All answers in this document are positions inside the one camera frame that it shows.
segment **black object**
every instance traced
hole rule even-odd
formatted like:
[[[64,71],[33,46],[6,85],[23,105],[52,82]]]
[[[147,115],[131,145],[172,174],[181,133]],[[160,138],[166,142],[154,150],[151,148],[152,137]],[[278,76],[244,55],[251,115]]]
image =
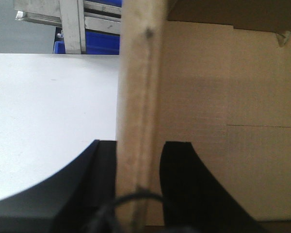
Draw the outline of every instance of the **black object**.
[[[220,185],[189,142],[166,142],[160,163],[167,227],[192,226],[202,233],[268,233]]]
[[[62,170],[0,201],[0,233],[77,233],[114,199],[116,142],[95,140]]]

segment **blue crate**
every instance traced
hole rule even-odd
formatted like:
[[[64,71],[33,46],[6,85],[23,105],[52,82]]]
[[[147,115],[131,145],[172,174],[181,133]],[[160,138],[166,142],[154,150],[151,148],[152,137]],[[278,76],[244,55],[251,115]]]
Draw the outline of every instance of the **blue crate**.
[[[106,5],[113,5],[113,6],[122,7],[122,0],[89,0],[89,1],[94,1],[94,2],[106,4]]]
[[[86,54],[118,55],[120,36],[86,32]],[[55,54],[65,54],[64,41],[54,43]]]

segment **cardboard surface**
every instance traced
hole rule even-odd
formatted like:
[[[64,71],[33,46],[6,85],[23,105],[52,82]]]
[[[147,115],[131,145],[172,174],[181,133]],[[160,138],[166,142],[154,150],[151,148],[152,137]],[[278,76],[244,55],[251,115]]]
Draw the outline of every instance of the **cardboard surface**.
[[[178,0],[168,19],[255,31],[291,31],[291,0]]]
[[[167,22],[152,190],[167,140],[191,141],[258,220],[291,219],[291,39],[232,26]],[[161,225],[151,203],[148,225]]]
[[[226,155],[231,26],[167,22],[164,34],[158,138],[152,188],[160,192],[159,160],[165,141],[192,141],[220,177]],[[148,224],[162,224],[151,202]]]

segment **metal frame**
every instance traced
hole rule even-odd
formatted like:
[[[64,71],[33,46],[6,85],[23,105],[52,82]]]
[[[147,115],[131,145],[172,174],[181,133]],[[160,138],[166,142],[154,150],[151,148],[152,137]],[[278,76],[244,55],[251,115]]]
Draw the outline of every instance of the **metal frame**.
[[[85,29],[120,34],[122,8],[86,0],[14,0],[16,20],[62,27],[66,53],[86,52]]]

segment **white surface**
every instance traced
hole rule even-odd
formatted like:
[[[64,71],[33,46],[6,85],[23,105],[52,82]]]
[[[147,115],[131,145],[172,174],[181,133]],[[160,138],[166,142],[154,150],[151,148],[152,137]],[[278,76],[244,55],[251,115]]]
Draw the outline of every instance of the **white surface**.
[[[115,139],[118,56],[0,54],[0,199]]]

